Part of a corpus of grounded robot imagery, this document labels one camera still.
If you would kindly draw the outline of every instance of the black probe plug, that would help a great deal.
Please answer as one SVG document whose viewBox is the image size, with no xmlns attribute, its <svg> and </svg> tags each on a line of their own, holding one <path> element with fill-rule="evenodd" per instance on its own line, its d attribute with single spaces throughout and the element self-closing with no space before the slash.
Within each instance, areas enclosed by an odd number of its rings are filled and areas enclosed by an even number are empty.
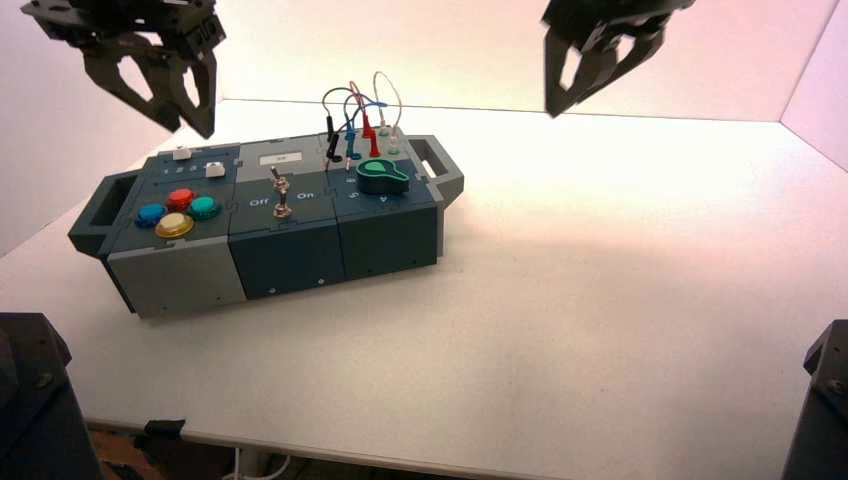
<svg viewBox="0 0 848 480">
<path fill-rule="evenodd" d="M 333 163 L 339 163 L 342 161 L 341 155 L 336 155 L 336 147 L 339 145 L 339 134 L 333 132 L 330 136 L 330 147 L 327 149 L 327 158 L 332 160 Z"/>
<path fill-rule="evenodd" d="M 333 132 L 336 129 L 333 128 L 333 116 L 327 115 L 327 141 L 329 142 L 333 138 Z"/>
</svg>

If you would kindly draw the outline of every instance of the screw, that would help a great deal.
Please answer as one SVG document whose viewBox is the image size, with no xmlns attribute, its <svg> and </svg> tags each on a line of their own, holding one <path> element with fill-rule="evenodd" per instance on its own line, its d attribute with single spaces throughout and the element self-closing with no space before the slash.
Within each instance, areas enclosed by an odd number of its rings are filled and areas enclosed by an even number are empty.
<svg viewBox="0 0 848 480">
<path fill-rule="evenodd" d="M 33 385 L 33 386 L 35 387 L 36 390 L 41 390 L 42 388 L 46 387 L 47 385 L 50 385 L 51 383 L 53 383 L 53 374 L 52 373 L 42 373 L 41 375 L 38 376 L 38 380 L 35 382 L 35 385 Z"/>
<path fill-rule="evenodd" d="M 843 382 L 841 382 L 841 381 L 839 381 L 835 378 L 833 380 L 830 380 L 829 382 L 827 382 L 827 387 L 830 388 L 831 392 L 833 392 L 834 394 L 836 394 L 840 397 L 845 395 L 845 394 L 848 394 L 848 385 L 845 385 L 845 383 L 843 383 Z"/>
</svg>

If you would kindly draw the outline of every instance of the red button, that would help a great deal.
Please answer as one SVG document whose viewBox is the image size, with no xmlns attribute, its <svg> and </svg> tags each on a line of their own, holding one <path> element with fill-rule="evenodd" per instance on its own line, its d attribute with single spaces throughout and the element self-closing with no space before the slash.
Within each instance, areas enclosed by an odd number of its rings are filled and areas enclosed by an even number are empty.
<svg viewBox="0 0 848 480">
<path fill-rule="evenodd" d="M 183 212 L 191 201 L 194 200 L 195 194 L 189 188 L 178 188 L 168 194 L 168 210 L 172 212 Z"/>
</svg>

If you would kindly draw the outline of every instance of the small white button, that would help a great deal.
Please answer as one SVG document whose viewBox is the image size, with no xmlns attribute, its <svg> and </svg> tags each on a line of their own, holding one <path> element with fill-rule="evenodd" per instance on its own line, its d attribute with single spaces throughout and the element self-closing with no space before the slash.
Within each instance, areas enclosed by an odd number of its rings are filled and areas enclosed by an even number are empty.
<svg viewBox="0 0 848 480">
<path fill-rule="evenodd" d="M 174 160 L 188 160 L 191 158 L 190 148 L 178 148 L 174 150 Z"/>
<path fill-rule="evenodd" d="M 206 164 L 206 178 L 218 178 L 227 174 L 227 169 L 221 162 L 209 162 Z"/>
</svg>

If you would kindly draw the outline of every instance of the white wall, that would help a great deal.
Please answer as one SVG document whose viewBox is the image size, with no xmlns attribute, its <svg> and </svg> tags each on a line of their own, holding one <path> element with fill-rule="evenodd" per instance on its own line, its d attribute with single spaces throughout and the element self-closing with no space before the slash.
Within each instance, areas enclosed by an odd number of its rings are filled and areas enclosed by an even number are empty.
<svg viewBox="0 0 848 480">
<path fill-rule="evenodd" d="M 783 123 L 848 170 L 848 1 L 833 18 L 783 116 Z"/>
<path fill-rule="evenodd" d="M 776 121 L 835 1 L 699 0 L 654 59 L 575 111 Z M 547 3 L 223 0 L 223 94 L 314 101 L 379 67 L 410 104 L 540 110 Z"/>
<path fill-rule="evenodd" d="M 82 54 L 6 1 L 0 14 L 0 256 L 169 133 L 88 79 Z"/>
</svg>

